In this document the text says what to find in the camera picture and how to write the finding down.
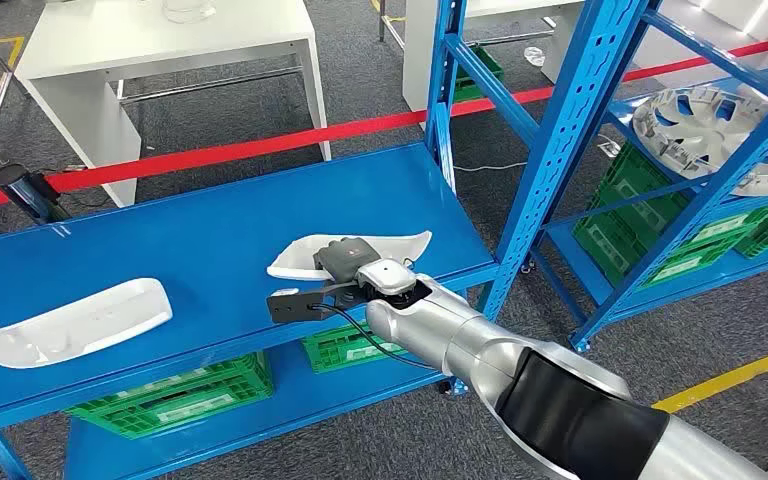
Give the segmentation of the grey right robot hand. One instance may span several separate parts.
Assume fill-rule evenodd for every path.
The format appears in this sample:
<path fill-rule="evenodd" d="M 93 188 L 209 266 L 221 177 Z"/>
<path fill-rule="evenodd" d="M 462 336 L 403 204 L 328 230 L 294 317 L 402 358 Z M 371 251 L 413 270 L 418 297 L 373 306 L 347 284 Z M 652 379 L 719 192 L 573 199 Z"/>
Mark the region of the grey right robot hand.
<path fill-rule="evenodd" d="M 361 267 L 380 259 L 380 254 L 359 237 L 330 241 L 313 255 L 314 266 L 327 272 L 336 283 L 353 281 Z"/>

